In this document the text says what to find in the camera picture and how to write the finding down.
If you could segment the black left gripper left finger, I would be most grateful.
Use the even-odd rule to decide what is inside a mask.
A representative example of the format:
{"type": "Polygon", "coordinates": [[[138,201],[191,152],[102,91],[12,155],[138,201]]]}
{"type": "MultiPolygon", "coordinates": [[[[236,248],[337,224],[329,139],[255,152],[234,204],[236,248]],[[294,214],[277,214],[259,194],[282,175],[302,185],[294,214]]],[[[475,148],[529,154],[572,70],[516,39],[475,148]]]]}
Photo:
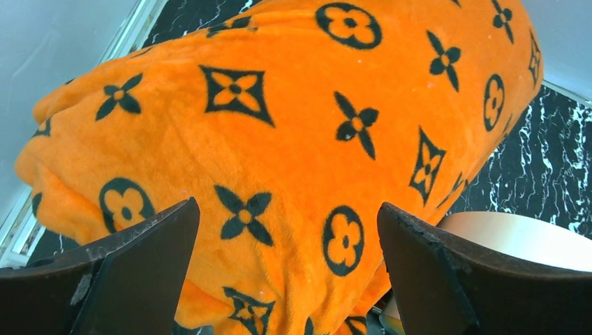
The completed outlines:
{"type": "Polygon", "coordinates": [[[170,334],[200,222],[194,198],[90,244],[1,270],[2,334],[170,334]]]}

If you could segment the orange patterned plush pillowcase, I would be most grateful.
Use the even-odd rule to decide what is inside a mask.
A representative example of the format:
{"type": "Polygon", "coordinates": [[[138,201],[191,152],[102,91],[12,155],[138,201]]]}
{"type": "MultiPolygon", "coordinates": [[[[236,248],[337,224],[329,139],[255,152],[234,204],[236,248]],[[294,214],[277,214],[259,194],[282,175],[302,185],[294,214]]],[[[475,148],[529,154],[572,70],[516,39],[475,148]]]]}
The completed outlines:
{"type": "Polygon", "coordinates": [[[181,327],[365,334],[382,203],[437,224],[541,77],[521,1],[262,1],[48,94],[15,171],[81,245],[195,198],[181,327]]]}

